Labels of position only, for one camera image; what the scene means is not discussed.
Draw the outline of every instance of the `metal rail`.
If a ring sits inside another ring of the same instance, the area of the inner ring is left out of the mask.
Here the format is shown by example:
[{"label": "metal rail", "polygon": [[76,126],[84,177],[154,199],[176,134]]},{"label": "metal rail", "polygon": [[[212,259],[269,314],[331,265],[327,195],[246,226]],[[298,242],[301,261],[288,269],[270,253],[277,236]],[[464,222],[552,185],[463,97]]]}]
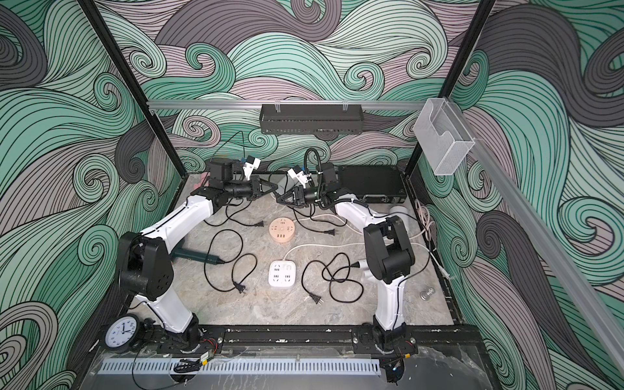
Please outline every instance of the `metal rail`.
[{"label": "metal rail", "polygon": [[260,110],[263,104],[360,104],[363,110],[422,110],[425,100],[148,100],[150,110]]}]

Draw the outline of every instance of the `power strip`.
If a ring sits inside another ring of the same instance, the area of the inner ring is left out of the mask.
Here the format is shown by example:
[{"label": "power strip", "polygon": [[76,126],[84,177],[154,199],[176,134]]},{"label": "power strip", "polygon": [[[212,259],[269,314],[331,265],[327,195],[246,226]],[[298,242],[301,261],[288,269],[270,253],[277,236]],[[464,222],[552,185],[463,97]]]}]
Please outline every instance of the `power strip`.
[{"label": "power strip", "polygon": [[275,288],[290,288],[295,285],[297,267],[290,260],[275,260],[269,268],[269,285]]}]

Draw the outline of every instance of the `marble floor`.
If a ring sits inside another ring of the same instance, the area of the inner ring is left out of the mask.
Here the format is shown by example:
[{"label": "marble floor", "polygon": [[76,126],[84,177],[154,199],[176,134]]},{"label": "marble floor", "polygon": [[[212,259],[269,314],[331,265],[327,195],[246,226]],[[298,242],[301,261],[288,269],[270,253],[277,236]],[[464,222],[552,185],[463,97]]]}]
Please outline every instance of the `marble floor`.
[{"label": "marble floor", "polygon": [[[178,200],[182,204],[193,185],[200,180],[199,175],[192,175]],[[243,202],[240,207],[230,207],[228,212],[232,214],[247,205]],[[404,205],[413,215],[409,201]],[[372,205],[377,212],[387,212],[390,205]],[[309,213],[309,209],[302,209],[303,213]],[[318,210],[316,215],[326,213]],[[279,244],[274,242],[268,233],[268,225],[278,217],[288,217],[295,220],[293,212],[282,205],[275,203],[271,195],[267,195],[254,201],[246,210],[237,213],[235,218],[245,223],[256,223],[263,220],[264,227],[244,227],[235,222],[228,221],[220,227],[210,227],[205,223],[197,225],[187,235],[184,248],[197,251],[208,251],[210,241],[214,235],[224,228],[236,230],[243,237],[244,246],[242,253],[254,253],[258,257],[258,265],[255,271],[245,280],[246,290],[240,294],[237,290],[229,293],[215,291],[208,285],[203,274],[203,263],[177,258],[173,261],[175,277],[173,289],[180,299],[191,311],[197,314],[201,324],[359,324],[372,322],[373,314],[377,305],[376,284],[373,281],[364,280],[360,269],[351,270],[351,278],[359,280],[364,285],[362,297],[355,303],[345,304],[332,300],[329,296],[329,283],[321,278],[322,266],[315,263],[308,267],[305,274],[305,285],[313,293],[322,296],[323,303],[316,305],[301,287],[301,272],[307,262],[319,259],[329,262],[335,254],[343,251],[351,259],[356,261],[365,258],[364,245],[350,245],[344,248],[324,248],[319,246],[304,246],[292,251],[287,260],[296,263],[295,285],[288,290],[277,290],[268,284],[269,266],[273,260],[281,260],[286,252],[297,245],[305,243],[318,243],[325,245],[344,245],[347,243],[362,243],[363,237],[348,227],[336,228],[336,235],[331,236],[322,233],[309,232],[301,228],[295,222],[295,237],[288,243]],[[319,219],[331,219],[332,217],[320,217]],[[221,223],[225,219],[225,211],[222,208],[208,221],[212,224]],[[333,228],[327,223],[302,221],[311,228],[327,230]],[[407,226],[408,234],[415,235],[418,225],[410,221]],[[413,239],[414,242],[424,244],[422,237]],[[232,232],[224,232],[214,241],[210,253],[218,255],[224,260],[232,259],[240,248],[240,240]],[[412,266],[412,272],[420,270],[427,261],[425,249],[413,245],[416,263]],[[254,261],[252,256],[242,258],[234,271],[234,279],[239,281],[251,268]],[[346,265],[344,257],[336,259],[330,269],[335,270]],[[232,263],[225,265],[207,265],[207,275],[217,288],[227,290],[232,287],[231,272]],[[433,287],[435,293],[428,301],[421,299],[421,291]],[[333,283],[332,293],[342,300],[353,300],[359,295],[360,287],[355,283]],[[444,294],[438,282],[434,267],[431,263],[419,275],[405,282],[404,315],[407,324],[435,325],[452,324],[451,314],[444,300]],[[139,306],[132,312],[140,317],[155,316],[144,305]]]}]

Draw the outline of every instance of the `clock face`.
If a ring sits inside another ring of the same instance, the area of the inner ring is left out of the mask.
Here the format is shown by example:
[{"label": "clock face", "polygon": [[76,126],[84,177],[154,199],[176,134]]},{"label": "clock face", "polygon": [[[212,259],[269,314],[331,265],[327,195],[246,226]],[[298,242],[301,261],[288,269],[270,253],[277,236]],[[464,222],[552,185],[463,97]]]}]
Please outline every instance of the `clock face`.
[{"label": "clock face", "polygon": [[106,345],[116,348],[124,345],[137,331],[137,320],[134,317],[121,317],[109,327],[106,332]]}]

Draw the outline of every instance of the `beige round power strip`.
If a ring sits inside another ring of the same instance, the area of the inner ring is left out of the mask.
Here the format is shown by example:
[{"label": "beige round power strip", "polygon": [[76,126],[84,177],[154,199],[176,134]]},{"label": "beige round power strip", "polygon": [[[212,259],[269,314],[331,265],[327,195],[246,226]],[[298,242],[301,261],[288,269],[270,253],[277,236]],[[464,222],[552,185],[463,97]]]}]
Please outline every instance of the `beige round power strip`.
[{"label": "beige round power strip", "polygon": [[277,218],[269,225],[269,234],[278,243],[289,242],[295,235],[295,223],[289,218]]}]

